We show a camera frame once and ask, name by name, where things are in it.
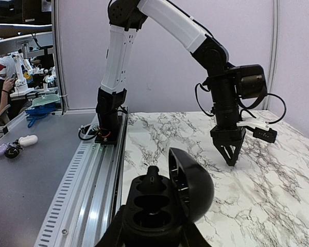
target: smartphone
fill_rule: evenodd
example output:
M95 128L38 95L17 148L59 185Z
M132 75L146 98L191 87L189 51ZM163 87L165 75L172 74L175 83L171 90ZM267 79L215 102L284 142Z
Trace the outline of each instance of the smartphone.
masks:
M17 74L16 73L14 73L14 74L12 74L12 76L10 77L10 79L12 79L12 78L17 78Z

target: marble table surface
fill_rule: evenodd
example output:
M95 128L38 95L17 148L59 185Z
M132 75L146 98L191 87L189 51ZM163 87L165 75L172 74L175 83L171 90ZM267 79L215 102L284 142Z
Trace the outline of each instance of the marble table surface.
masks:
M169 177L168 150L180 148L215 184L214 202L196 223L211 246L309 246L309 139L285 122L272 126L275 144L248 133L236 166L229 167L212 144L214 126L214 118L200 112L130 114L122 203L131 181L149 165Z

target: metal pole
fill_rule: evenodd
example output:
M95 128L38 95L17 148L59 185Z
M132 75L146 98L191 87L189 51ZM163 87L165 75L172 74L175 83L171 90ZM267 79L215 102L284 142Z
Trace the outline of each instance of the metal pole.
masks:
M52 1L51 21L53 29L53 43L55 49L55 69L57 86L61 96L66 96L66 87L64 80L63 64L62 64L62 52L61 52L61 40L60 40L60 26L59 26L59 1ZM61 97L62 113L64 114L68 110L67 97Z
M271 44L271 59L268 77L268 92L272 93L274 87L274 79L277 70L277 56L279 48L279 27L280 27L280 0L273 0L273 30L272 30L272 44ZM263 110L269 110L270 97L264 100Z

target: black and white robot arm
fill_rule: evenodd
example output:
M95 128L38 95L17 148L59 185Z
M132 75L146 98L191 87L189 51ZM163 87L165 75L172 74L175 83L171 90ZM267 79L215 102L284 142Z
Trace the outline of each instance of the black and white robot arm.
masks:
M126 98L130 53L138 30L150 17L171 33L207 70L208 78L201 88L208 88L214 102L212 112L216 115L217 126L211 131L211 136L229 166L236 163L246 128L253 131L257 138L267 142L275 141L277 133L268 124L250 119L243 121L239 114L239 105L246 110L253 109L267 96L264 70L260 65L231 65L227 50L191 16L170 1L116 0L108 7L108 14L111 40L96 107L102 130L113 133L119 129L117 110ZM257 100L246 107L240 98Z

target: open lid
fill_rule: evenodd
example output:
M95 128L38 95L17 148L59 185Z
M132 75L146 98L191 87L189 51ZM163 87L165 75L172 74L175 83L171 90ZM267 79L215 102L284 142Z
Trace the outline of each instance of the open lid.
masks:
M169 177L176 189L185 216L196 222L209 210L214 184L208 172L187 152L169 149Z

